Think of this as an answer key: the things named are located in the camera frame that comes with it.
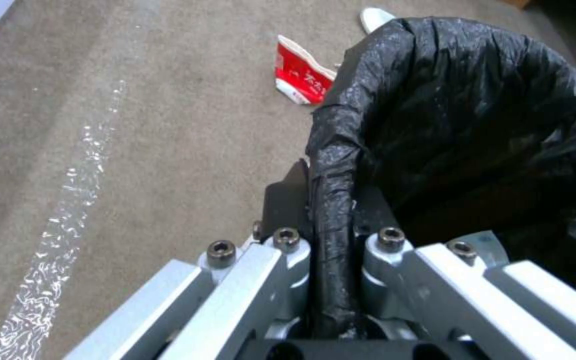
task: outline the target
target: hex socket screw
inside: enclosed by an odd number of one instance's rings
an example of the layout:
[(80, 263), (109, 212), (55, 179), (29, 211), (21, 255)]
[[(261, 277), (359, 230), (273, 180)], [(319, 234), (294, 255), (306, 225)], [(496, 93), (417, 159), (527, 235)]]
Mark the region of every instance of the hex socket screw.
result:
[(463, 260), (464, 263), (470, 266), (475, 264), (477, 251), (466, 241), (448, 241), (448, 243), (446, 243), (446, 248), (448, 248), (448, 250), (453, 254), (457, 255), (457, 257)]
[(292, 227), (280, 227), (272, 235), (272, 244), (286, 254), (294, 253), (299, 248), (299, 231)]
[(377, 247), (386, 253), (397, 253), (402, 250), (406, 235), (398, 227), (382, 227), (377, 237)]
[(235, 244), (229, 240), (217, 240), (208, 245), (206, 258), (208, 265), (217, 269), (231, 266), (235, 262)]

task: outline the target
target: trash bag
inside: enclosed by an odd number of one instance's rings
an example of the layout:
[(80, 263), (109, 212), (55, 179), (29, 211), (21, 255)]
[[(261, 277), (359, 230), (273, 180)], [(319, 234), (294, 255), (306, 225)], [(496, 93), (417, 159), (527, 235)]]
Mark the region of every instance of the trash bag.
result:
[(539, 41), (392, 20), (346, 51), (306, 153), (316, 337), (364, 334), (350, 225), (366, 185), (415, 246), (493, 230), (510, 260), (576, 287), (576, 68)]

